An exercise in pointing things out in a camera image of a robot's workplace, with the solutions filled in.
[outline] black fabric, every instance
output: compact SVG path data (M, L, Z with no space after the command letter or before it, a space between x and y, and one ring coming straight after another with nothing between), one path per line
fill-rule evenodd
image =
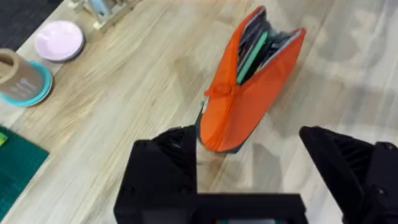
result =
M18 50L62 0L0 0L0 48Z

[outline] wooden table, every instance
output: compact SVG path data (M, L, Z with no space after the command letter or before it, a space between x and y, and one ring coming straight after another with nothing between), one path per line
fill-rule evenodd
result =
M115 223L113 205L136 139L192 124L224 47L265 4L282 30L308 34L297 66L236 155L198 150L202 192L300 192L310 223L341 213L298 137L320 125L369 142L397 142L398 1L151 1L105 34L64 2L49 17L82 26L73 62L44 62L55 88L39 106L0 102L0 124L50 151L3 223ZM19 53L38 59L31 40Z

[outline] small dish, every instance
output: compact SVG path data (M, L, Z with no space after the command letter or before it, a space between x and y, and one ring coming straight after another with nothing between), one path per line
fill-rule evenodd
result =
M70 60L83 49L81 29L70 21L53 21L38 30L34 45L43 58L54 62Z

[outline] pencil case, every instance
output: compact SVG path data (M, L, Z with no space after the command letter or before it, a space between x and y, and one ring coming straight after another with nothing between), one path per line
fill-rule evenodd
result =
M200 142L211 151L238 152L256 128L288 79L305 37L305 29L287 34L281 46L261 65L237 83L242 58L241 41L253 32L255 21L266 21L266 9L259 6L234 31L227 44L196 121Z

